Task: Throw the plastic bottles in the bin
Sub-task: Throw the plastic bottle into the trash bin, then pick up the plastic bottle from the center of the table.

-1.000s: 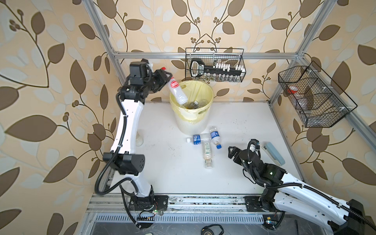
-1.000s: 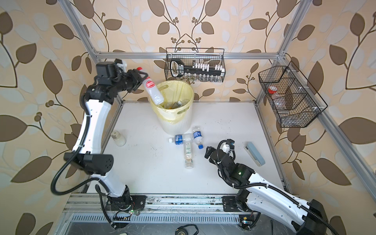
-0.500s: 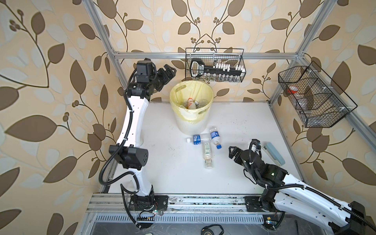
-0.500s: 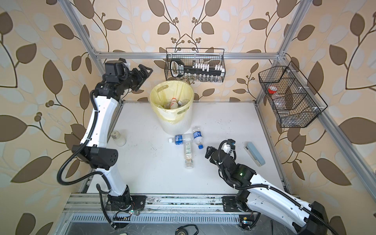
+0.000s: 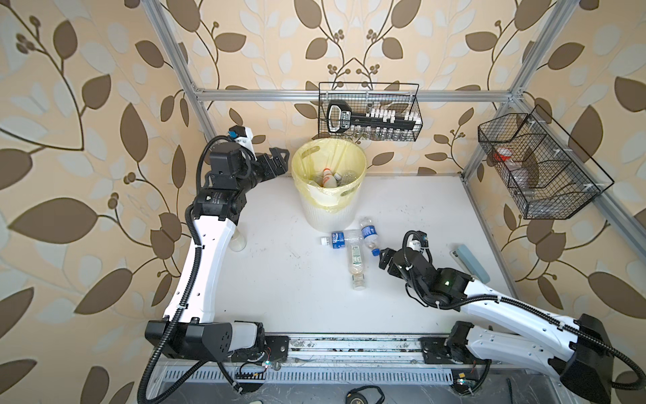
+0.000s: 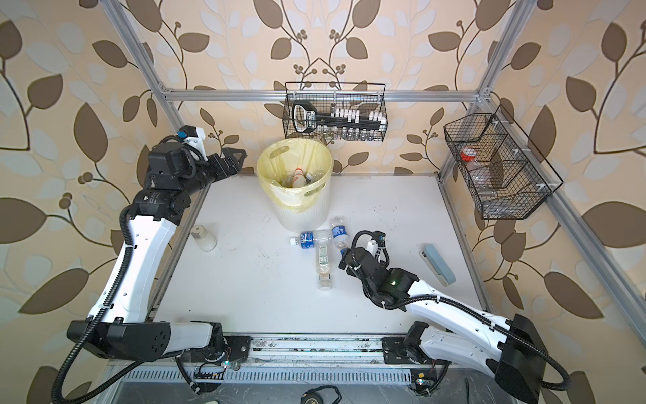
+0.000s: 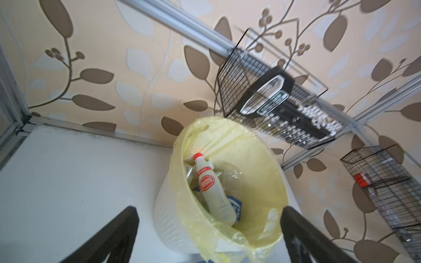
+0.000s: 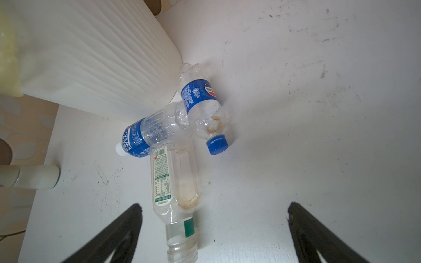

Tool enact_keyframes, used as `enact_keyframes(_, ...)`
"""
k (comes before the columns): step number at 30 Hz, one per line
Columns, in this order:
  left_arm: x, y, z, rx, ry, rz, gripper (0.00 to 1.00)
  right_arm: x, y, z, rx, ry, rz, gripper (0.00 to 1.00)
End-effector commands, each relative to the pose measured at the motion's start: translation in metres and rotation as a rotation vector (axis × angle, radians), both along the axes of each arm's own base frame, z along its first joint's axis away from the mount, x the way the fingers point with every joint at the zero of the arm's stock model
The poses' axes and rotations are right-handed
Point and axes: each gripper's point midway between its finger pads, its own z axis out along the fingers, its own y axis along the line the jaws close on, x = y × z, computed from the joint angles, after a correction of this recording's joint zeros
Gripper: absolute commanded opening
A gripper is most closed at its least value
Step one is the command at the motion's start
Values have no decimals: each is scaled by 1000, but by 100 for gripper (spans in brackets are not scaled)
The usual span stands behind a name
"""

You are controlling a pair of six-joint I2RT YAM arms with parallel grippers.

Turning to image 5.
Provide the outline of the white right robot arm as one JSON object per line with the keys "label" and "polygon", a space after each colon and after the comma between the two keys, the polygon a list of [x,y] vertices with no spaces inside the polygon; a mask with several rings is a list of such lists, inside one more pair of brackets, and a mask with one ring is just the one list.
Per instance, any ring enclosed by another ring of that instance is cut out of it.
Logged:
{"label": "white right robot arm", "polygon": [[644,371],[612,346],[601,320],[587,314],[558,316],[489,288],[457,269],[437,269],[428,252],[386,248],[380,269],[405,282],[422,306],[462,311],[505,328],[454,325],[446,341],[455,360],[501,361],[536,370],[589,402],[609,403],[612,391],[642,391]]}

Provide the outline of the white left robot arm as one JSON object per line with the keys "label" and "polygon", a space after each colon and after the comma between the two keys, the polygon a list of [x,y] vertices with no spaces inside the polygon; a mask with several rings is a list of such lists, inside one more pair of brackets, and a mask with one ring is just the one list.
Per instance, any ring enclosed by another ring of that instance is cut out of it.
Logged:
{"label": "white left robot arm", "polygon": [[[154,350],[138,387],[139,403],[167,400],[210,362],[218,365],[236,392],[242,393],[243,387],[225,369],[225,360],[236,353],[256,360],[270,357],[262,323],[215,321],[215,292],[247,193],[288,170],[289,151],[284,148],[272,147],[268,153],[256,154],[251,141],[229,136],[217,136],[205,146],[196,168],[197,195],[184,213],[191,238],[185,268],[163,319],[146,326],[145,336]],[[164,392],[148,397],[161,357],[192,360],[194,364]]]}

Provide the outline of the small bottle blue label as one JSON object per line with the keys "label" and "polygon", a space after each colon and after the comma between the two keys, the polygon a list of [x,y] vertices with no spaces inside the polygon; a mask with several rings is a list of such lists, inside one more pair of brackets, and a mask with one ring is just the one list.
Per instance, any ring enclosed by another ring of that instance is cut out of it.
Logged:
{"label": "small bottle blue label", "polygon": [[333,232],[329,236],[322,237],[320,243],[322,246],[332,247],[333,249],[345,248],[350,244],[360,243],[363,235],[360,230],[345,230]]}

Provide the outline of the small bottle blue cap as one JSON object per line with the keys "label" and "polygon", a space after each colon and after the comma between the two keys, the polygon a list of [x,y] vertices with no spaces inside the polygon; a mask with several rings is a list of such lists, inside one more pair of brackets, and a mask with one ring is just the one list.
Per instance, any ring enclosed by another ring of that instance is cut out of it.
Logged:
{"label": "small bottle blue cap", "polygon": [[373,220],[368,217],[363,217],[359,220],[359,225],[361,227],[365,246],[371,252],[371,254],[373,254],[373,256],[378,257],[381,250],[380,238],[378,232],[376,231]]}

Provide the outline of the clear bottle green white label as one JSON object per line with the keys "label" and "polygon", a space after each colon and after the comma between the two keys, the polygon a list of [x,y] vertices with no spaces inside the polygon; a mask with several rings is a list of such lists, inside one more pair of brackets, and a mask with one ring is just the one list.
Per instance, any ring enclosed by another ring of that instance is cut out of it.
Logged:
{"label": "clear bottle green white label", "polygon": [[355,291],[362,291],[365,287],[365,267],[360,242],[351,240],[348,242],[349,272],[352,276],[352,286]]}

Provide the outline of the clear bottle red cap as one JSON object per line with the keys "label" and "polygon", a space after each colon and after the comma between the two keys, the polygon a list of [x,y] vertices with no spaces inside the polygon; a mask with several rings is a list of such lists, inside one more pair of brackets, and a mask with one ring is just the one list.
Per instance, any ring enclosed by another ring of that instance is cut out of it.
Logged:
{"label": "clear bottle red cap", "polygon": [[321,187],[325,189],[333,189],[338,186],[335,174],[329,168],[325,168],[321,177]]}

